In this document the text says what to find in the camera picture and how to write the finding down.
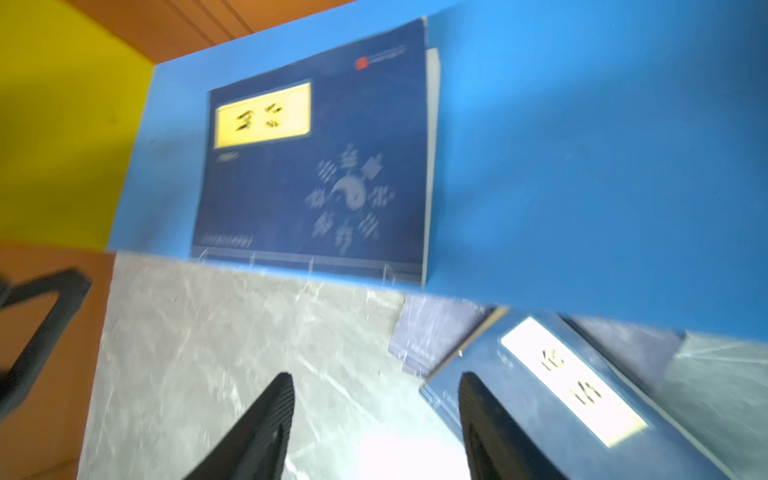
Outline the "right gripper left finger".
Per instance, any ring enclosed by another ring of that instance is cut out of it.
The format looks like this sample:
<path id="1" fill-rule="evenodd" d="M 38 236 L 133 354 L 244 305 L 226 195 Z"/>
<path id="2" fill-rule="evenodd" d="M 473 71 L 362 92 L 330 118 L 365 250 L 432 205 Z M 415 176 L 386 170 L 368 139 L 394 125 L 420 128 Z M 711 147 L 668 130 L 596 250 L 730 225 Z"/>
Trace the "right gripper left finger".
<path id="1" fill-rule="evenodd" d="M 279 373 L 189 479 L 279 479 L 295 409 L 292 376 Z"/>

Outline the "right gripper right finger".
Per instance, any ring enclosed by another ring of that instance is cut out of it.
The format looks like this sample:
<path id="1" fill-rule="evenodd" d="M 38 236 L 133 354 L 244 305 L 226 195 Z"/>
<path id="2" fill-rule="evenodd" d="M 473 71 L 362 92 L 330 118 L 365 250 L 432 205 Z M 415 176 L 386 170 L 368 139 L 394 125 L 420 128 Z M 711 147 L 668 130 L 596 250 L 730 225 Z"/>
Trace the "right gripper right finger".
<path id="1" fill-rule="evenodd" d="M 564 477 L 473 372 L 461 376 L 459 412 L 473 480 Z"/>

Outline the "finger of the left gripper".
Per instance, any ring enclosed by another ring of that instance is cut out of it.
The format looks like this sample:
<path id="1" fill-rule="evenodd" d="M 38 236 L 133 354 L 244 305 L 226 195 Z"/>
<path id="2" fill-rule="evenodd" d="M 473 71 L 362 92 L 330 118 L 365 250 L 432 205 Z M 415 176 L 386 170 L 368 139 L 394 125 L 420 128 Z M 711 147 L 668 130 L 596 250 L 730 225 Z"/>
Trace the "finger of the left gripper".
<path id="1" fill-rule="evenodd" d="M 78 269 L 68 268 L 12 285 L 1 280 L 1 308 L 9 308 L 45 294 L 57 300 L 25 348 L 7 371 L 1 372 L 1 419 L 28 397 L 59 339 L 91 289 L 91 281 Z"/>

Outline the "navy book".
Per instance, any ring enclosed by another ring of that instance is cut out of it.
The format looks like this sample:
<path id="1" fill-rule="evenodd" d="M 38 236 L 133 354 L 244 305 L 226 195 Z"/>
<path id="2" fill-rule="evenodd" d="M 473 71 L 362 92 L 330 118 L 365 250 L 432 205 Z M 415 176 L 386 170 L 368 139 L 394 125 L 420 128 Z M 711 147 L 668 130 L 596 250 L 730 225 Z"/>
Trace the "navy book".
<path id="1" fill-rule="evenodd" d="M 562 479 L 731 477 L 559 316 L 499 307 L 427 379 L 422 396 L 462 443 L 465 372 L 481 379 Z"/>

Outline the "navy book lowest front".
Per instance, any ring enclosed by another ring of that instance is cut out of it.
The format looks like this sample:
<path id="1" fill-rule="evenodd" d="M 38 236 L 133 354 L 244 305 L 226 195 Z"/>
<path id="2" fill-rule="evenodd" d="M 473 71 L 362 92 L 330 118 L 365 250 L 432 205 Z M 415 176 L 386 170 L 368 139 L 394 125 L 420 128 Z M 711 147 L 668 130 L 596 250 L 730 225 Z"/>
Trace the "navy book lowest front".
<path id="1" fill-rule="evenodd" d="M 423 284 L 437 64 L 420 18 L 212 90 L 191 257 Z"/>

